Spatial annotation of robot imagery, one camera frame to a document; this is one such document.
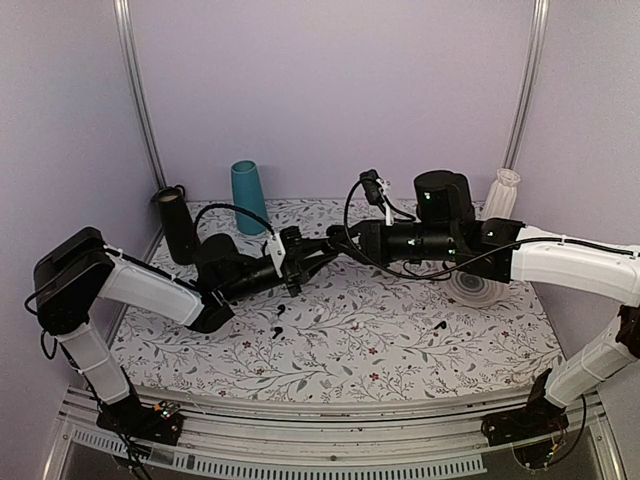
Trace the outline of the black gold-trim charging case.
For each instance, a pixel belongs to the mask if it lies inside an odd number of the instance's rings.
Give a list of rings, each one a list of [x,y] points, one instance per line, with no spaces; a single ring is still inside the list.
[[[331,225],[326,230],[327,243],[329,247],[337,252],[344,253],[346,251],[345,231],[342,225]]]

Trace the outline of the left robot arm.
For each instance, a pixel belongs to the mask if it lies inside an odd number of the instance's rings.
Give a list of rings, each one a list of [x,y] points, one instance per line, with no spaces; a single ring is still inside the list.
[[[100,409],[98,427],[175,446],[184,422],[179,405],[141,403],[90,323],[95,300],[138,307],[209,334],[232,319],[232,302],[278,286],[297,296],[337,255],[328,239],[304,238],[296,227],[269,236],[260,257],[241,253],[230,235],[215,234],[196,248],[197,278],[187,282],[124,254],[108,245],[99,230],[86,227],[37,262],[34,291],[24,306],[85,377]]]

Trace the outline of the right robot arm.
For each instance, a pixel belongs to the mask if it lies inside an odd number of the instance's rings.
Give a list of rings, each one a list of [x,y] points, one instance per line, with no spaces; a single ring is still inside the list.
[[[639,359],[639,249],[513,220],[480,221],[460,173],[423,173],[414,189],[416,220],[342,223],[328,229],[330,245],[381,270],[396,261],[451,261],[455,270],[488,280],[553,284],[620,302],[619,313],[598,337],[536,378],[524,407],[489,414],[481,425],[492,446],[566,429],[573,401]]]

